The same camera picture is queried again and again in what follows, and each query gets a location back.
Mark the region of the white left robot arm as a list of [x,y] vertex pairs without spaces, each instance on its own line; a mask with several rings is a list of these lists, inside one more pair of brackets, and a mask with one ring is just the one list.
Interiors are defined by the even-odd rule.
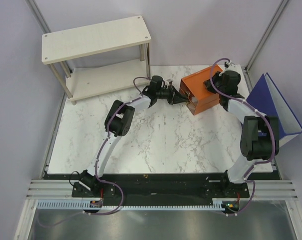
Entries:
[[139,96],[133,100],[122,102],[115,100],[105,119],[105,136],[102,145],[93,158],[88,169],[79,175],[79,183],[83,191],[90,197],[100,193],[101,177],[106,164],[118,142],[128,134],[133,117],[136,113],[152,107],[158,99],[166,100],[169,105],[188,102],[185,94],[180,93],[172,85],[172,81],[165,83],[163,78],[154,75],[149,79],[149,85],[138,89]]

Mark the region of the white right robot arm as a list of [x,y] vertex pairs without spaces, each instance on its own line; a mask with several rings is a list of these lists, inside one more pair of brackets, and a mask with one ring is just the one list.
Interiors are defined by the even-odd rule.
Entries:
[[216,72],[204,81],[206,90],[219,95],[224,110],[233,114],[242,125],[240,156],[226,171],[227,180],[220,183],[220,192],[231,197],[238,190],[237,184],[248,180],[257,165],[267,164],[279,152],[279,119],[268,116],[252,107],[238,93],[241,75],[234,70]]

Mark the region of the orange drawer box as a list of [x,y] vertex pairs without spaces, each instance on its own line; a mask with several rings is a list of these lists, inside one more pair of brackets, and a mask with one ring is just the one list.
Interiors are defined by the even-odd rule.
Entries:
[[209,92],[203,84],[204,81],[209,80],[210,70],[211,66],[181,78],[180,87],[187,87],[198,100],[194,116],[219,103],[218,94]]

